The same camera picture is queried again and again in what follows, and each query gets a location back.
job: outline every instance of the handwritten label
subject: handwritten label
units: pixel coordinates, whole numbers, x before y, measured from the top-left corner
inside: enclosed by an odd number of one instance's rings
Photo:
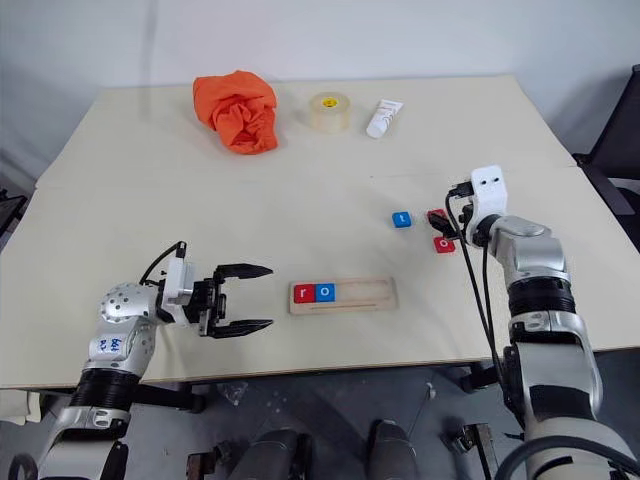
[[[125,354],[126,335],[102,335],[94,340],[93,352],[102,360],[118,360]]]

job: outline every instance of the blue block with t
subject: blue block with t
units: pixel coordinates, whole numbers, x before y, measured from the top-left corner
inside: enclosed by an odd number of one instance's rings
[[[407,228],[411,226],[411,215],[409,215],[409,212],[396,212],[392,215],[392,218],[396,228]]]

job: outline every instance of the black cable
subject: black cable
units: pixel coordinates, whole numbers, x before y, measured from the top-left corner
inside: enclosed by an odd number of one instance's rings
[[[460,239],[460,246],[462,247],[462,253],[464,254],[464,261],[467,264],[467,271],[469,272],[469,279],[471,280],[471,286],[473,287],[473,294],[476,299],[476,306],[478,307],[478,313],[480,314],[480,320],[482,322],[482,327],[484,328],[485,336],[487,337],[487,342],[489,342],[489,348],[491,350],[491,359],[493,360],[493,365],[496,369],[496,377],[498,379],[498,384],[505,390],[504,376],[502,375],[502,367],[500,365],[500,358],[498,357],[498,352],[496,351],[495,342],[492,340],[491,335],[489,334],[489,326],[485,317],[484,308],[482,306],[482,300],[480,299],[480,290],[478,289],[478,282],[476,281],[476,276],[473,271],[473,266],[471,265],[471,259],[469,258],[469,251],[467,250],[467,244],[465,242],[464,236],[460,230],[460,225],[458,225],[458,221],[453,215],[453,211],[451,210],[451,198],[454,196],[454,193],[449,192],[445,197],[444,203],[447,208],[447,214],[451,219],[451,223],[453,223],[453,227],[456,230],[456,234]]]
[[[169,256],[171,252],[177,251],[179,254],[181,254],[178,256],[181,256],[181,258],[184,258],[184,251],[186,248],[187,248],[187,244],[182,241],[176,242],[173,245],[171,245],[164,252],[162,252],[160,256],[151,263],[151,265],[149,265],[149,268],[147,268],[145,272],[142,274],[142,277],[140,277],[140,281],[138,283],[140,285],[144,285],[144,283],[147,281],[147,277],[153,271],[153,269],[156,268],[162,260],[164,260],[167,256]]]
[[[484,288],[484,308],[487,314],[487,326],[489,327],[489,336],[495,348],[496,336],[493,329],[493,314],[491,313],[491,295],[489,295],[489,275],[487,273],[487,259],[489,258],[489,245],[485,245],[482,249],[482,284]]]
[[[550,437],[531,440],[516,448],[507,456],[507,458],[505,458],[502,465],[500,465],[500,468],[498,468],[495,480],[510,479],[513,472],[515,472],[518,466],[520,466],[520,464],[527,458],[551,448],[574,448],[576,450],[594,453],[610,460],[616,467],[619,467],[632,475],[640,476],[640,464],[634,459],[614,450],[611,447],[607,447],[606,445],[602,445],[585,438],[553,435]]]

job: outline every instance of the table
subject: table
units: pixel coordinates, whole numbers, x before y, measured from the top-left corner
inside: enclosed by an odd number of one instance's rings
[[[161,328],[147,382],[487,358],[461,253],[437,255],[422,215],[490,163],[503,166],[510,211],[561,238],[594,348],[640,344],[640,324],[629,320],[640,257],[513,77],[275,89],[280,147],[256,157],[227,152],[198,123],[190,87],[103,91],[0,257],[2,387],[74,385],[100,297],[135,281],[177,240],[188,242],[199,278],[220,263],[273,268],[225,288],[230,320],[275,323],[228,340]],[[306,102],[325,90],[351,98],[347,132],[306,125]],[[375,141],[364,128],[383,97],[405,107]],[[414,227],[393,228],[399,210],[414,215]],[[291,281],[368,275],[394,277],[397,310],[288,314]],[[505,345],[495,262],[490,277]]]

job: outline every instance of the crumpled orange towel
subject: crumpled orange towel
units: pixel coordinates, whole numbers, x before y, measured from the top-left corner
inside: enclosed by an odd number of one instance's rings
[[[220,134],[236,153],[252,155],[278,146],[274,132],[276,95],[260,77],[237,70],[193,81],[198,119]]]

